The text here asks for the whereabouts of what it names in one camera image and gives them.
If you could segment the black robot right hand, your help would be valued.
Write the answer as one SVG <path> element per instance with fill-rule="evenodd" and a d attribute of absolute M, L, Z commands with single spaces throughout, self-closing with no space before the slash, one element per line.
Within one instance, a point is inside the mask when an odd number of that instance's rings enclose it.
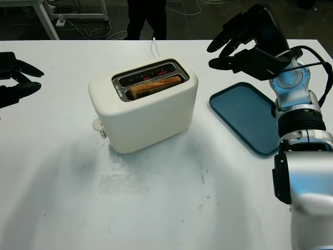
<path fill-rule="evenodd" d="M 209 61 L 209 67 L 228 69 L 232 53 L 241 45 L 254 41 L 255 46 L 271 56 L 289 50 L 287 40 L 268 7 L 256 4 L 245 13 L 238 13 L 222 26 L 207 52 L 221 49 L 219 56 Z"/>

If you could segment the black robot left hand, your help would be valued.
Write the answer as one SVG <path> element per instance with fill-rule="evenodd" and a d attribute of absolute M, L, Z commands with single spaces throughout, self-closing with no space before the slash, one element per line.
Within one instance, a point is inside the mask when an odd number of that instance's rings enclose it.
<path fill-rule="evenodd" d="M 18 60 L 14 52 L 1 52 L 1 80 L 14 79 L 15 86 L 1 85 L 1 108 L 19 103 L 20 99 L 30 96 L 41 88 L 41 84 L 33 82 L 25 75 L 40 78 L 42 71 L 33 65 Z"/>

